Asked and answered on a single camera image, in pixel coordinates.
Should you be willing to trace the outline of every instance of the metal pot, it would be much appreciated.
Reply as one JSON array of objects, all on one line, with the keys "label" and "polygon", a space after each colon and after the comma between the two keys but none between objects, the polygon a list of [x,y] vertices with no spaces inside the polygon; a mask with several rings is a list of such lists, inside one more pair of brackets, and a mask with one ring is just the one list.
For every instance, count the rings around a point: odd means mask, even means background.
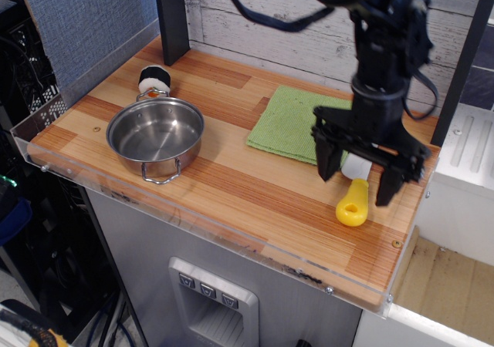
[{"label": "metal pot", "polygon": [[[164,97],[139,101],[150,93]],[[113,117],[108,124],[107,142],[130,172],[151,183],[167,184],[198,155],[204,125],[195,106],[152,89]]]}]

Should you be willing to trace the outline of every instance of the button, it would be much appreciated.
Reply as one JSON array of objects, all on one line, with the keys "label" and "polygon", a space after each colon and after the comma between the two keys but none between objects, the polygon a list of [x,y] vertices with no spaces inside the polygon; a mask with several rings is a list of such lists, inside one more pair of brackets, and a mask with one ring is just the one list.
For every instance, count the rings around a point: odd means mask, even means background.
[{"label": "button", "polygon": [[195,288],[195,283],[193,278],[189,278],[187,275],[183,275],[181,273],[178,273],[178,277],[180,278],[180,283],[185,285],[186,287]]},{"label": "button", "polygon": [[223,304],[227,305],[229,308],[234,308],[234,309],[239,308],[239,301],[233,298],[231,295],[226,295],[225,293],[222,293],[222,301]]},{"label": "button", "polygon": [[201,283],[201,292],[209,298],[216,298],[216,290],[211,288],[209,285]]}]

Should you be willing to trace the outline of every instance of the black robotic arm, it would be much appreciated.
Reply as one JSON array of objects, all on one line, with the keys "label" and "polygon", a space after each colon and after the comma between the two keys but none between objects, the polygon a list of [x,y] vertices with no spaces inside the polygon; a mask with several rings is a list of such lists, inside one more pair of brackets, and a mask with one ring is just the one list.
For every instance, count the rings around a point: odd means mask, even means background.
[{"label": "black robotic arm", "polygon": [[435,95],[434,85],[419,72],[428,63],[432,43],[427,34],[429,0],[318,0],[326,7],[295,22],[282,22],[232,0],[247,19],[288,32],[305,29],[341,6],[355,25],[357,73],[351,81],[351,110],[317,107],[316,157],[319,175],[330,179],[340,167],[344,150],[380,164],[377,206],[388,205],[404,182],[419,181],[429,149],[403,127],[410,81],[415,77]]}]

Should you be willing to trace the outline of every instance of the wood grain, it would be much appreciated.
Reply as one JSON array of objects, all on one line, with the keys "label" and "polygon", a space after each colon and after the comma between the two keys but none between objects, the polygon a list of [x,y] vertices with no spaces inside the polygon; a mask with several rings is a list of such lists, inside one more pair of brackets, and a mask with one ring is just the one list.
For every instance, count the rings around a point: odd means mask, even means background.
[{"label": "wood grain", "polygon": [[[348,179],[337,173],[324,183],[315,166],[245,142],[279,85],[344,99],[350,94],[191,51],[168,70],[171,95],[195,104],[205,116],[201,152],[173,183],[147,183],[119,162],[106,130],[113,115],[135,101],[140,69],[162,60],[157,39],[33,140],[37,161],[50,162],[64,176],[70,169],[76,182],[212,240],[286,268],[303,265],[302,280],[339,287],[345,299],[379,311],[401,255],[392,242],[406,242],[428,175],[421,184],[405,184],[388,207],[372,204],[363,226],[340,224],[334,207]],[[426,141],[435,120],[405,125]],[[432,151],[428,174],[438,148]],[[370,172],[371,203],[381,171],[374,166]]]}]

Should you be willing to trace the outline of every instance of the green cloth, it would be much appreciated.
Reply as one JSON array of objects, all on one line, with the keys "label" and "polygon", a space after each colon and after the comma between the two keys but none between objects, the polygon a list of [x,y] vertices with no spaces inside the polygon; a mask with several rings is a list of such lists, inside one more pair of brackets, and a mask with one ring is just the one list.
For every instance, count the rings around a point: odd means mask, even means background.
[{"label": "green cloth", "polygon": [[280,86],[249,134],[247,145],[302,162],[317,164],[316,142],[311,130],[316,123],[313,114],[316,106],[350,109],[351,102]]}]

